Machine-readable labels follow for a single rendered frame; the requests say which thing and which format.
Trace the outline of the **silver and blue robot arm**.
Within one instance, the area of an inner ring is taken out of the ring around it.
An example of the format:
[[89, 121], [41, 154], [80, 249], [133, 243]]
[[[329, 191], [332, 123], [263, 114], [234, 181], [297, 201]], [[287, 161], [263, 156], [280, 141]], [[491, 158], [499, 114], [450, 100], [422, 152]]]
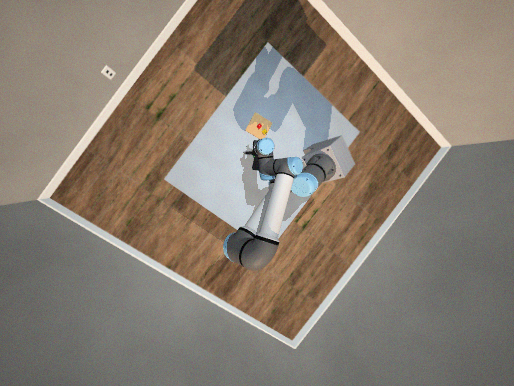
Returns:
[[290, 193], [307, 197], [336, 172], [334, 161], [325, 154], [311, 157], [305, 168], [299, 157], [274, 159], [270, 138], [260, 139], [254, 150], [252, 170], [259, 171], [261, 180], [269, 180], [269, 191], [245, 226], [229, 234], [223, 244], [228, 259], [252, 271], [268, 265], [278, 249]]

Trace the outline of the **tan mat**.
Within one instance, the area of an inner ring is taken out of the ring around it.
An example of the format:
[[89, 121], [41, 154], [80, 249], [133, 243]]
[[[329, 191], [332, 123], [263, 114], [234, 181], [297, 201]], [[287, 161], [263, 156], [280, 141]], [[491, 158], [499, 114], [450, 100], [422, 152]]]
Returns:
[[[260, 129], [257, 128], [257, 125], [259, 123], [262, 125]], [[259, 139], [262, 139], [265, 138], [265, 136], [267, 135], [271, 125], [272, 122], [270, 122], [269, 120], [255, 112], [245, 131]], [[265, 134], [262, 133], [264, 129], [267, 130]]]

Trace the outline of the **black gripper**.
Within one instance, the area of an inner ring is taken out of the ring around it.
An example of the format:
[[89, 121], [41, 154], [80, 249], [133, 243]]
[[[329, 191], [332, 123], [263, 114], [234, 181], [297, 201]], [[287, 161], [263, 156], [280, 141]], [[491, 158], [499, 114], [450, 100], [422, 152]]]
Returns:
[[245, 154], [245, 155], [254, 155], [255, 156], [254, 146], [258, 143], [259, 140], [254, 140], [253, 141], [253, 149], [250, 148], [250, 145], [247, 145], [246, 151], [243, 152], [243, 154]]

